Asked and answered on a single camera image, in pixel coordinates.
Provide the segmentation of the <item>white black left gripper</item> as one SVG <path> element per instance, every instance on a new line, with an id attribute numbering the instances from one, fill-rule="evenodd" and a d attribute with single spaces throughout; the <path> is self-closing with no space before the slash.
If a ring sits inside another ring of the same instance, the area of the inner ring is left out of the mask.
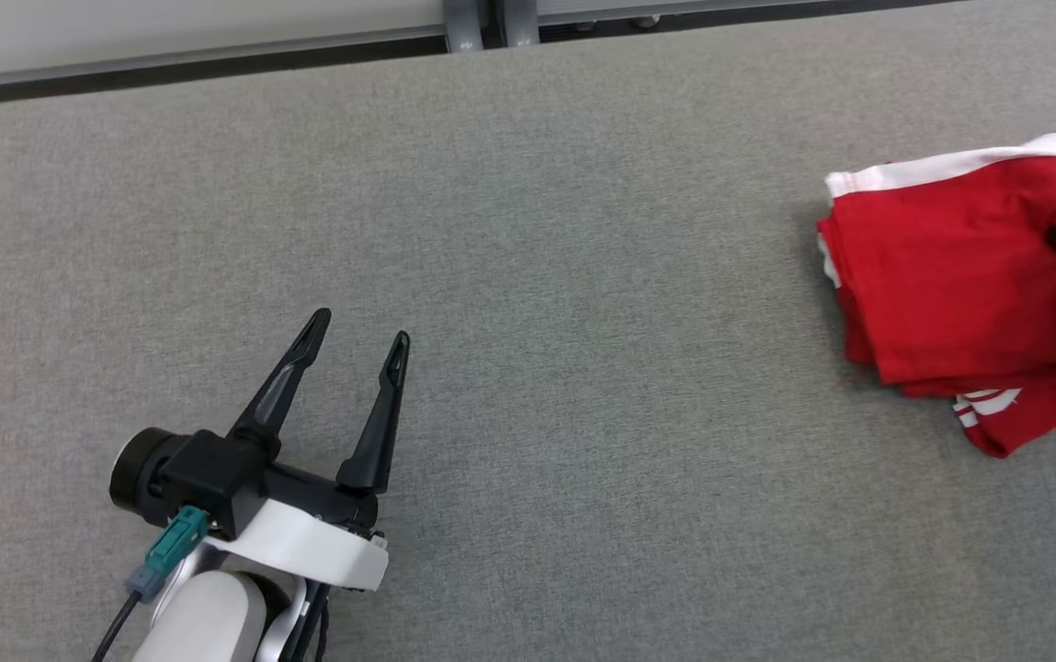
<path id="1" fill-rule="evenodd" d="M 331 311 L 319 307 L 293 339 L 228 439 L 263 451 L 281 449 L 280 432 L 306 368 L 316 360 L 329 327 Z M 404 398 L 411 340 L 394 336 L 378 373 L 378 394 L 367 424 L 335 483 L 287 465 L 266 469 L 267 500 L 232 541 L 207 537 L 207 545 L 280 573 L 329 586 L 375 591 L 384 578 L 386 544 L 376 538 L 378 499 L 386 493 Z"/>

